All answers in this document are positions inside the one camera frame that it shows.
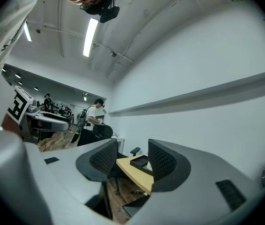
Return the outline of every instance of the black pants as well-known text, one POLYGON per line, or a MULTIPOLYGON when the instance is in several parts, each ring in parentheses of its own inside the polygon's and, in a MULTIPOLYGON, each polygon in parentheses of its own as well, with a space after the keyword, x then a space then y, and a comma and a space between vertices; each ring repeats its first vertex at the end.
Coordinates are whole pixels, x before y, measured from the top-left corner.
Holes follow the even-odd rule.
POLYGON ((77 146, 82 146, 94 142, 96 142, 96 140, 93 131, 83 129, 81 131, 81 137, 77 143, 77 146))

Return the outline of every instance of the black camera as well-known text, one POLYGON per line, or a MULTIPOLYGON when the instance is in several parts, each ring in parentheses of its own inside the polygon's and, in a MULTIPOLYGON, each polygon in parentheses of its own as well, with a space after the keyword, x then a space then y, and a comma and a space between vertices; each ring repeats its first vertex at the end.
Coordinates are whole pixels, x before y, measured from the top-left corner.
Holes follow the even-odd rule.
POLYGON ((107 9, 105 12, 103 12, 100 16, 100 22, 106 23, 107 21, 114 19, 118 16, 120 8, 118 6, 112 7, 110 9, 107 9))

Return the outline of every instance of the black tray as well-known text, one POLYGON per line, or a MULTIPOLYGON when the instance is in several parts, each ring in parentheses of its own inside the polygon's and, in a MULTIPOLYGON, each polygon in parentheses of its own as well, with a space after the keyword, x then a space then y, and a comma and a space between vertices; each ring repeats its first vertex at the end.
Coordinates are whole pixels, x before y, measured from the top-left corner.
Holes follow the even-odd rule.
POLYGON ((135 168, 138 168, 142 172, 145 172, 151 176, 153 176, 153 173, 151 170, 147 169, 147 163, 148 163, 148 157, 145 155, 142 155, 140 157, 134 158, 130 161, 130 165, 134 166, 135 168))

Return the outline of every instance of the ceiling light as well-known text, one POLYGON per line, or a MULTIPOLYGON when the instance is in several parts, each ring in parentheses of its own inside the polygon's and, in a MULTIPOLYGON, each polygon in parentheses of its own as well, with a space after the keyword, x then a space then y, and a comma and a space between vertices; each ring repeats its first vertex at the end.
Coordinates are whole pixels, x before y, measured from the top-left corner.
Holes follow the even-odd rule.
POLYGON ((29 27, 28 27, 27 23, 24 24, 24 32, 25 32, 25 35, 26 35, 28 41, 32 42, 33 40, 31 39, 31 35, 29 33, 29 27))
POLYGON ((94 36, 97 25, 98 25, 98 20, 91 18, 89 22, 87 34, 86 34, 84 52, 83 52, 84 56, 86 57, 89 56, 93 36, 94 36))

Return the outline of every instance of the white ceiling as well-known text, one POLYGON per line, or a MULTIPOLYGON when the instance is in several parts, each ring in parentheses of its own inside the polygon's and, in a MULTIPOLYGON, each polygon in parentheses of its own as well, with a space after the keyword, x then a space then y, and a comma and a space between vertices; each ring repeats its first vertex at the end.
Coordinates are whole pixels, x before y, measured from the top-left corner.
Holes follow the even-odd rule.
MULTIPOLYGON (((130 60, 137 61, 154 43, 177 26, 228 4, 229 0, 182 0, 169 8, 176 1, 178 0, 115 0, 115 5, 120 7, 118 17, 105 24, 100 23, 94 41, 123 53, 142 31, 125 55, 130 60), (155 19, 167 8, 166 12, 155 19)), ((99 19, 99 16, 88 15, 66 0, 38 0, 28 16, 33 42, 29 43, 25 35, 22 35, 15 49, 20 46, 38 53, 75 59, 79 61, 79 66, 84 64, 114 81, 133 63, 122 58, 116 64, 120 56, 111 57, 110 50, 103 46, 95 47, 89 58, 82 55, 84 36, 91 17, 99 19), (38 34, 36 28, 70 32, 78 37, 50 30, 41 30, 41 34, 38 34)))
POLYGON ((44 95, 48 92, 49 93, 54 92, 56 94, 59 94, 61 98, 63 98, 65 95, 67 97, 75 96, 83 100, 83 97, 84 97, 83 93, 84 94, 87 93, 87 95, 85 96, 87 97, 88 101, 95 100, 97 98, 105 99, 104 97, 98 96, 96 94, 91 94, 88 91, 82 91, 79 89, 66 86, 56 81, 52 81, 47 78, 38 76, 36 74, 24 71, 22 69, 15 68, 8 64, 4 66, 4 69, 5 69, 5 72, 2 72, 1 74, 9 82, 13 83, 14 85, 23 86, 29 89, 34 89, 34 87, 38 87, 39 92, 44 93, 44 95), (15 76, 16 73, 19 73, 21 75, 21 78, 17 78, 15 76))

